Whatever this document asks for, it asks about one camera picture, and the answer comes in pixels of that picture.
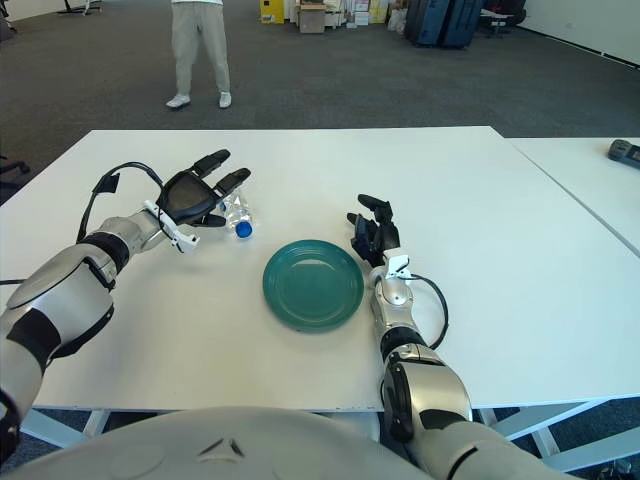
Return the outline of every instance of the office floor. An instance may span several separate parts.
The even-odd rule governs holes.
[[[491,125],[506,137],[640,131],[640,71],[524,30],[502,40],[478,34],[466,51],[437,50],[412,47],[380,25],[302,36],[258,17],[256,0],[225,5],[232,107],[217,108],[201,52],[192,105],[180,112],[164,107],[175,93],[168,0],[108,0],[89,17],[15,22],[18,36],[0,46],[0,145],[32,173],[3,180],[32,178],[92,129]],[[0,193],[4,200],[14,191]],[[86,418],[53,415],[76,426]],[[629,399],[552,431],[566,449],[639,424],[640,400]],[[528,439],[519,444],[533,450]],[[25,437],[3,471],[52,449]],[[637,457],[634,468],[640,472]],[[591,478],[597,470],[578,473]]]

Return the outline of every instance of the green plate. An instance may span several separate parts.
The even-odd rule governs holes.
[[[358,265],[340,247],[300,240],[271,257],[262,288],[284,323],[299,331],[322,331],[342,325],[355,313],[364,283]]]

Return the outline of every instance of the shoe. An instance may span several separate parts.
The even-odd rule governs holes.
[[[165,105],[169,107],[171,110],[180,110],[183,107],[186,107],[191,103],[191,98],[189,95],[177,94],[171,100],[169,100]]]
[[[229,108],[231,106],[231,94],[229,92],[220,92],[220,108]]]

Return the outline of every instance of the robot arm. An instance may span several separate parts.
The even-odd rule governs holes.
[[[193,250],[199,238],[183,234],[178,225],[224,225],[223,218],[209,212],[250,172],[240,169],[214,188],[202,178],[228,157],[223,150],[179,172],[155,203],[146,201],[143,210],[128,218],[107,219],[45,263],[10,297],[0,316],[2,459],[15,450],[19,424],[38,394],[47,365],[77,352],[113,316],[110,291],[131,257],[164,238],[181,253]]]
[[[400,248],[391,205],[367,195],[358,200],[379,223],[347,216],[355,226],[353,248],[374,267],[371,309],[385,364],[383,427],[436,480],[572,478],[471,421],[462,381],[427,346],[413,321],[409,256]]]

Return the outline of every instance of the white wall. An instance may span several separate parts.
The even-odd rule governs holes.
[[[640,64],[640,0],[527,0],[523,27]]]
[[[64,0],[9,0],[6,4],[9,20],[21,20],[35,17],[44,13],[64,10]],[[69,5],[77,7],[84,5],[82,0],[69,0]]]

